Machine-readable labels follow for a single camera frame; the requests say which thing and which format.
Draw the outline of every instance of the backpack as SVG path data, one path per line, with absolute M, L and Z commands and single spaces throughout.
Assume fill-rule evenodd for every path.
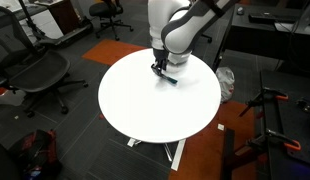
M 56 155 L 56 132 L 36 130 L 9 148 L 24 180 L 56 178 L 62 164 Z

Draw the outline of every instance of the metal stand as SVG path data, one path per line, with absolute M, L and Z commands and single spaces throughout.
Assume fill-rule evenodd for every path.
M 134 146 L 137 146 L 139 143 L 141 143 L 142 141 L 140 140 L 135 140 L 134 141 Z M 168 146 L 167 146 L 167 143 L 163 144 L 164 146 L 164 149 L 165 149 L 165 152 L 166 152 L 166 155 L 167 155 L 167 158 L 168 158 L 168 161 L 169 162 L 173 162 L 173 157 L 172 157 L 172 153 L 171 151 L 169 150 Z

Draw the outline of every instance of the floor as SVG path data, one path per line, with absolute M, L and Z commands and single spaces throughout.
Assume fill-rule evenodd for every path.
M 125 8 L 120 16 L 134 31 L 119 27 L 120 41 L 150 47 L 148 33 L 147 0 L 122 1 Z M 209 66 L 217 53 L 228 24 L 231 11 L 212 25 L 206 32 L 212 43 L 200 38 L 193 55 Z M 99 27 L 98 19 L 92 20 Z M 101 78 L 108 70 L 107 65 L 84 60 L 81 56 L 101 40 L 114 39 L 111 29 L 82 37 L 68 47 L 58 49 L 72 63 L 69 79 L 85 79 L 88 88 L 74 85 L 60 89 L 69 107 L 63 115 L 61 109 L 48 95 L 35 109 L 35 116 L 28 118 L 22 106 L 0 105 L 0 143 L 9 148 L 19 138 L 36 129 L 57 131 L 57 153 L 64 168 L 59 179 L 167 179 L 170 163 L 161 145 L 142 143 L 137 147 L 127 146 L 129 140 L 100 119 L 97 91 Z M 277 60 L 226 51 L 221 67 L 229 67 L 235 75 L 235 90 L 232 100 L 244 103 L 252 98 L 259 88 L 259 72 L 274 70 Z M 170 145 L 174 152 L 176 144 Z

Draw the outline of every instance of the mesh chair back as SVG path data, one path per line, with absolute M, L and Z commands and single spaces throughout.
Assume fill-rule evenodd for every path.
M 15 14 L 0 6 L 0 76 L 9 79 L 20 72 L 32 54 L 36 50 Z

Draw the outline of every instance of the orange carpet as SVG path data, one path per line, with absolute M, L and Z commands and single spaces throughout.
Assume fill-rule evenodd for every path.
M 221 175 L 224 131 L 218 124 L 235 130 L 235 148 L 252 138 L 254 131 L 253 110 L 238 117 L 246 107 L 234 101 L 220 106 L 212 122 L 202 131 L 186 140 L 178 171 L 171 170 L 169 180 L 218 180 Z M 242 166 L 232 173 L 233 180 L 256 179 L 254 163 Z
M 142 49 L 146 47 L 104 39 L 86 52 L 82 58 L 111 66 L 122 57 Z

